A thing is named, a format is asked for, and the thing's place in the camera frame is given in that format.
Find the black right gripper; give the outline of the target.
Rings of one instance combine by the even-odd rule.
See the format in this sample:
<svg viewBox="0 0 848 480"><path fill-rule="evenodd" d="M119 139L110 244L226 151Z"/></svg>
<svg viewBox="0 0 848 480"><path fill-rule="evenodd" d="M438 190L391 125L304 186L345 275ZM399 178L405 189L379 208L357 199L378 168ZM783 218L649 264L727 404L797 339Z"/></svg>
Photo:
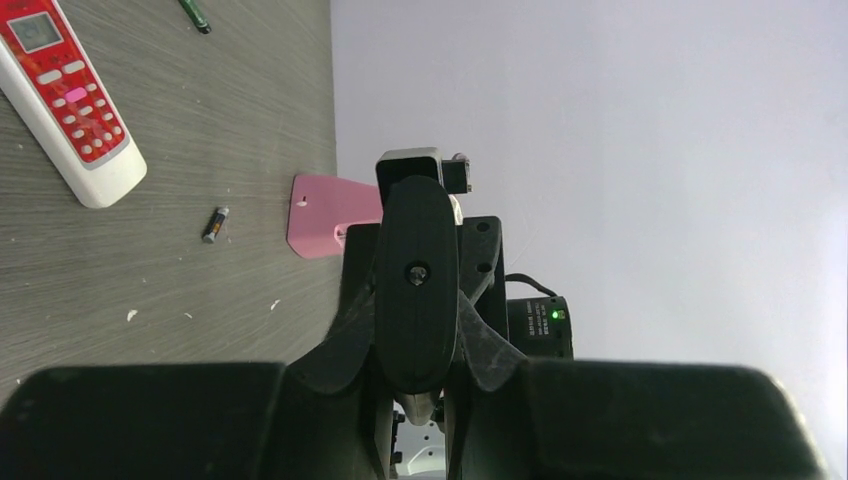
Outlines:
<svg viewBox="0 0 848 480"><path fill-rule="evenodd" d="M460 358L472 371L506 371L509 344L487 326L504 318L505 296L495 294L504 280L496 269L502 253L501 222L495 216L472 217L457 229L457 272L449 293L430 279L415 287L402 257L388 273L398 284L387 292L373 286L387 272L377 254L380 227L348 228L341 278L341 368L358 371L375 351L384 366L400 371L441 371Z"/></svg>

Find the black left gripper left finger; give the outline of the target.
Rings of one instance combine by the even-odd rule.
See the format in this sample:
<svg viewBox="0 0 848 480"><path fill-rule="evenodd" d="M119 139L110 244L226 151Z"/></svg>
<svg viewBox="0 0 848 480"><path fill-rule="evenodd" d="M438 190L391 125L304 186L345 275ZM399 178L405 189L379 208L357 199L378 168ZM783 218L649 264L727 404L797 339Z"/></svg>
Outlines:
<svg viewBox="0 0 848 480"><path fill-rule="evenodd" d="M5 479L374 479L373 289L296 363L67 366L1 412Z"/></svg>

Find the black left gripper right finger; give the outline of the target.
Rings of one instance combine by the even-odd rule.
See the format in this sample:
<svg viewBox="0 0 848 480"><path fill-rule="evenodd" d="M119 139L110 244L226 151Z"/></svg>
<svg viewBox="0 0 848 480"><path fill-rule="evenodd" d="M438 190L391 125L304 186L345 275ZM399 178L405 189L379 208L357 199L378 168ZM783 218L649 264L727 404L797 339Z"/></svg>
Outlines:
<svg viewBox="0 0 848 480"><path fill-rule="evenodd" d="M824 479L784 389L721 365L527 357L466 298L446 389L452 479Z"/></svg>

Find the white remote control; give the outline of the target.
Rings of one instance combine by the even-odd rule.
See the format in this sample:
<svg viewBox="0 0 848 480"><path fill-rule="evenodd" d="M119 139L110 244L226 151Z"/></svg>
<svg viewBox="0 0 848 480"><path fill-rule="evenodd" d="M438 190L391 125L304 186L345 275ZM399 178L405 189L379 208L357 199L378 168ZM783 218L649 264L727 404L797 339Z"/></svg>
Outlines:
<svg viewBox="0 0 848 480"><path fill-rule="evenodd" d="M78 201L107 208L147 163L56 1L1 4L1 89Z"/></svg>

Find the pink metronome box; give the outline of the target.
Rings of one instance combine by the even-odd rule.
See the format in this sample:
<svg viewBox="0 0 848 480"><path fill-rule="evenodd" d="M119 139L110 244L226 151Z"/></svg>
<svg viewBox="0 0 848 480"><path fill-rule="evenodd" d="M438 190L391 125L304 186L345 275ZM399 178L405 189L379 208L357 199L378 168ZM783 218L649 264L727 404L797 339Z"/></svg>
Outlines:
<svg viewBox="0 0 848 480"><path fill-rule="evenodd" d="M382 217L379 189L331 175L294 177L286 240L304 259L340 255L347 229L378 223Z"/></svg>

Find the dark battery near metronome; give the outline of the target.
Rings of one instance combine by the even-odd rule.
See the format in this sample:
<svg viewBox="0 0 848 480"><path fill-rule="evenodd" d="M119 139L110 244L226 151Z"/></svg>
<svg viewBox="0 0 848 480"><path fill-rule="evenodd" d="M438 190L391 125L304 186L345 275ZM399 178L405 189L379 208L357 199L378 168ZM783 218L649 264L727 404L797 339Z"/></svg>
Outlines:
<svg viewBox="0 0 848 480"><path fill-rule="evenodd" d="M201 235L201 239L204 243L213 244L216 241L229 215L229 211L230 209L228 206L218 207L215 210L215 212L210 217L208 225L204 229L203 234Z"/></svg>

